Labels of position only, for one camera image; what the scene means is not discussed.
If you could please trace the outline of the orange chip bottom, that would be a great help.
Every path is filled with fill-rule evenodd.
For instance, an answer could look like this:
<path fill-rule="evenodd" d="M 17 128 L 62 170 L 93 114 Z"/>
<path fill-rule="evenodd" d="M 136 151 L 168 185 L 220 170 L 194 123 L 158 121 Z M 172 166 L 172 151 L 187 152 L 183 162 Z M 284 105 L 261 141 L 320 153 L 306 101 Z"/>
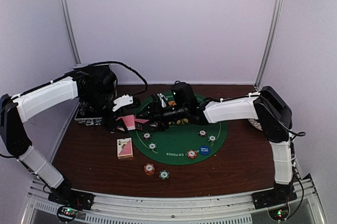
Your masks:
<path fill-rule="evenodd" d="M 197 157 L 197 152 L 194 151 L 194 150 L 189 150 L 187 153 L 186 153 L 187 157 L 190 158 L 190 159 L 195 159 Z"/>

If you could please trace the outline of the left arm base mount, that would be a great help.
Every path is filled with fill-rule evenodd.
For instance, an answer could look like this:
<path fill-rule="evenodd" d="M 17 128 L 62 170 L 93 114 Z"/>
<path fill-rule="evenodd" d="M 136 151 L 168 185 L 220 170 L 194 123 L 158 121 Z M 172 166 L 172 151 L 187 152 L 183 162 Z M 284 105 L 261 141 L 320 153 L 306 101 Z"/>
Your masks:
<path fill-rule="evenodd" d="M 51 192 L 48 200 L 58 204 L 70 206 L 77 210 L 91 210 L 95 196 L 92 193 L 72 190 L 69 197 L 56 196 Z"/>

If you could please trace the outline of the red-backed card deck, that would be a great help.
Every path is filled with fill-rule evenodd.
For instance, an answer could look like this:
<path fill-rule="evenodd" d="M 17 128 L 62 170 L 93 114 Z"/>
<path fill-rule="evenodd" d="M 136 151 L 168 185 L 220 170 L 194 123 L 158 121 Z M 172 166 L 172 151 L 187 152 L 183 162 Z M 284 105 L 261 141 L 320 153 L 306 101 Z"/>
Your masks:
<path fill-rule="evenodd" d="M 117 118 L 117 120 L 123 120 L 128 130 L 135 130 L 135 118 L 134 115 L 127 115 Z"/>

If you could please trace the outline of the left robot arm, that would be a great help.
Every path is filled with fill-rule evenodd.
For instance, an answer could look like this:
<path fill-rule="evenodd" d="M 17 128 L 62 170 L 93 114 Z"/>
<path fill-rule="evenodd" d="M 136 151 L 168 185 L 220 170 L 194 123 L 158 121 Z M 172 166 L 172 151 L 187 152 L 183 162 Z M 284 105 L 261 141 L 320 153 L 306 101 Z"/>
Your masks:
<path fill-rule="evenodd" d="M 33 146 L 24 123 L 60 103 L 79 99 L 101 114 L 106 130 L 126 131 L 122 110 L 133 105 L 135 98 L 128 94 L 116 98 L 116 87 L 117 77 L 108 63 L 98 63 L 76 67 L 21 94 L 4 94 L 1 97 L 1 138 L 8 152 L 6 158 L 21 162 L 49 186 L 58 200 L 71 205 L 76 194 L 70 181 Z"/>

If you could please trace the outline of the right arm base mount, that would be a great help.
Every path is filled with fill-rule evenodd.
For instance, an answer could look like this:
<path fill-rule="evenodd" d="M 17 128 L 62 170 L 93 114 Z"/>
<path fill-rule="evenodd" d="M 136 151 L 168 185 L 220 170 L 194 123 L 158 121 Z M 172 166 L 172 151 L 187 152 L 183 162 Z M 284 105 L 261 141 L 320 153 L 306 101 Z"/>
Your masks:
<path fill-rule="evenodd" d="M 256 210 L 286 204 L 295 199 L 297 199 L 295 192 L 290 192 L 286 195 L 282 192 L 276 192 L 274 189 L 252 194 L 252 200 Z"/>

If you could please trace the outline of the dealt card player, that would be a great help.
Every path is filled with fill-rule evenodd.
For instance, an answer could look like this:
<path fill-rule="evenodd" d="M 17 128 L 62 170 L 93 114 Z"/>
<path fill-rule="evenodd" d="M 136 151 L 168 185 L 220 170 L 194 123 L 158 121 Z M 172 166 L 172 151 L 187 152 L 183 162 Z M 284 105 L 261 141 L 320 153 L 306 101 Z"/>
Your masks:
<path fill-rule="evenodd" d="M 135 119 L 135 123 L 146 124 L 148 122 L 149 120 L 146 120 L 146 119 Z"/>

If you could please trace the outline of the orange chip stack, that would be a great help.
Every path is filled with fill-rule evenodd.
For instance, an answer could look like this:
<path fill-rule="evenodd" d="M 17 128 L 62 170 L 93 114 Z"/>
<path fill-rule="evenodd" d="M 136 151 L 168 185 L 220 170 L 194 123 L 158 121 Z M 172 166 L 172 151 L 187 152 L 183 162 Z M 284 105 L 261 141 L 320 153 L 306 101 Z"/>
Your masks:
<path fill-rule="evenodd" d="M 147 163 L 144 165 L 144 172 L 146 175 L 153 175 L 155 173 L 155 166 L 152 163 Z"/>

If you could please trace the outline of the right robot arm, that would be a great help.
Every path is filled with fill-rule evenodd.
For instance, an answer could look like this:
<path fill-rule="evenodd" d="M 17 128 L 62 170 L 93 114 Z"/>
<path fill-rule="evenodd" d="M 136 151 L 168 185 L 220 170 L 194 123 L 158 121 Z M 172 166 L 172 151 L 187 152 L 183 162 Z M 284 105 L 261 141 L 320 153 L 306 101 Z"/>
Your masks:
<path fill-rule="evenodd" d="M 273 203 L 282 203 L 289 195 L 293 177 L 291 138 L 292 111 L 283 99 L 270 87 L 231 99 L 205 98 L 199 102 L 193 88 L 186 82 L 171 87 L 175 105 L 170 106 L 161 94 L 153 94 L 149 104 L 136 114 L 136 118 L 156 123 L 161 131 L 170 122 L 188 119 L 196 125 L 209 125 L 223 121 L 250 120 L 256 122 L 269 141 L 275 168 L 274 181 L 278 186 L 271 190 Z"/>

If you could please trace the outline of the green chip stack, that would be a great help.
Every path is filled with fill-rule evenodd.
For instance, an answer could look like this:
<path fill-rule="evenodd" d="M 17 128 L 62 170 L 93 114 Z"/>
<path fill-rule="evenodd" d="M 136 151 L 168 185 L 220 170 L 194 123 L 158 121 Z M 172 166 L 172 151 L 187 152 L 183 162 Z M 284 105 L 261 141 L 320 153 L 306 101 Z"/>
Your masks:
<path fill-rule="evenodd" d="M 159 178 L 162 180 L 166 180 L 170 177 L 170 173 L 167 170 L 161 170 L 158 174 Z"/>

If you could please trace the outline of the brown chip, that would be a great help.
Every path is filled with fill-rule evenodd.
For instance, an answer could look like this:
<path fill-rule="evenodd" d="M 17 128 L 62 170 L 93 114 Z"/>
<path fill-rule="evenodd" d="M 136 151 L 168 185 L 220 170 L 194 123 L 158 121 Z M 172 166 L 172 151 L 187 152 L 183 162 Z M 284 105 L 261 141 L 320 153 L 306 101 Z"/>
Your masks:
<path fill-rule="evenodd" d="M 199 130 L 198 135 L 201 136 L 201 137 L 205 137 L 205 136 L 207 136 L 207 131 Z"/>
<path fill-rule="evenodd" d="M 149 132 L 143 133 L 143 140 L 149 140 L 152 138 L 152 135 Z"/>

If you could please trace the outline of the blue small blind button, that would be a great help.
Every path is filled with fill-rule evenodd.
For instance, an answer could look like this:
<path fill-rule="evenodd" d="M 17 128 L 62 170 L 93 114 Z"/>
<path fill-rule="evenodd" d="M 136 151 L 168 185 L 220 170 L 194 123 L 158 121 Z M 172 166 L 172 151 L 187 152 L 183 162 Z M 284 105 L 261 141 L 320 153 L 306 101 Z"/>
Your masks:
<path fill-rule="evenodd" d="M 209 146 L 203 145 L 199 147 L 199 154 L 209 155 L 211 153 L 211 148 Z"/>

